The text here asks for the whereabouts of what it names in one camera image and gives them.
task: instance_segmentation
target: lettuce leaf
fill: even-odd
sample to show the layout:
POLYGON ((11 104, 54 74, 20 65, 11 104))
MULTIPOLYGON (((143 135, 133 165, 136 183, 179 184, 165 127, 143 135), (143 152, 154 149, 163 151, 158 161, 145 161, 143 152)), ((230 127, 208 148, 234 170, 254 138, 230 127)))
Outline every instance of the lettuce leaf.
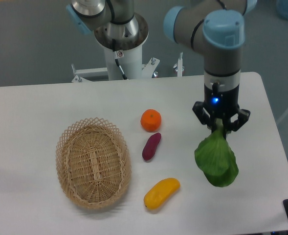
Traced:
POLYGON ((221 128, 199 144, 195 161, 207 180, 216 187, 230 185, 239 173, 234 152, 224 139, 221 128))

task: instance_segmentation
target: metal bracket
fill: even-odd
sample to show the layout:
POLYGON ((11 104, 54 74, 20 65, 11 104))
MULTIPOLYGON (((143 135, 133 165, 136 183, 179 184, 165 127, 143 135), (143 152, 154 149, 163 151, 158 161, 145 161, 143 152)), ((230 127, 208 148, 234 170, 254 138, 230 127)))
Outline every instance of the metal bracket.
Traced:
POLYGON ((160 60, 156 58, 151 58, 150 61, 146 64, 144 69, 142 70, 142 78, 152 78, 157 74, 154 75, 157 66, 159 65, 160 60))
MULTIPOLYGON (((156 72, 155 69, 159 65, 159 63, 160 60, 153 57, 150 59, 148 64, 142 65, 142 78, 157 77, 158 72, 156 72)), ((93 77, 108 76, 107 68, 76 70, 74 64, 72 64, 71 66, 74 75, 72 82, 91 82, 93 80, 93 77)))

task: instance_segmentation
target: white table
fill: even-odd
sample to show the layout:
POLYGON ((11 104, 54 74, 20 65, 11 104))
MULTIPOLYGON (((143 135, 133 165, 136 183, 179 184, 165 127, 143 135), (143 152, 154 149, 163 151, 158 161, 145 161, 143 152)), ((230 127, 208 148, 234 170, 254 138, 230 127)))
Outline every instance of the white table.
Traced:
POLYGON ((288 229, 288 163, 260 76, 243 73, 239 104, 251 117, 228 136, 239 175, 225 188, 208 183, 194 150, 210 134, 192 111, 203 76, 0 88, 0 235, 232 235, 288 229), (146 109, 163 118, 150 163, 140 126, 146 109), (55 169, 59 136, 76 121, 108 119, 120 128, 132 160, 127 194, 114 207, 72 204, 55 169), (143 205, 158 181, 181 189, 158 212, 143 205))

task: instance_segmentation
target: woven basket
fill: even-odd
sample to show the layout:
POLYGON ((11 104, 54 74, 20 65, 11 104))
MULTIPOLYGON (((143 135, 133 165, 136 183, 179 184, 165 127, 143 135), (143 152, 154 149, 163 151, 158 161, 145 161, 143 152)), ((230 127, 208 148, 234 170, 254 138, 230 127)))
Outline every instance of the woven basket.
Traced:
POLYGON ((113 204, 131 179, 128 148, 118 128, 104 119, 76 122, 57 145, 58 179, 76 205, 100 209, 113 204))

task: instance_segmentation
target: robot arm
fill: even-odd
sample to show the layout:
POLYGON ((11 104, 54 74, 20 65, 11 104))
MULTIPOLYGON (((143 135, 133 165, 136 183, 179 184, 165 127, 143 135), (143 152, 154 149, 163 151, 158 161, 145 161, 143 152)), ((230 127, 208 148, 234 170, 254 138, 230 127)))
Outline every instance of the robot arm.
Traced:
POLYGON ((244 18, 256 0, 206 0, 192 9, 172 8, 165 17, 167 37, 204 57, 204 102, 193 111, 203 125, 215 131, 221 119, 224 137, 249 119, 250 111, 238 105, 244 44, 244 18), (234 115, 238 119, 231 122, 234 115))

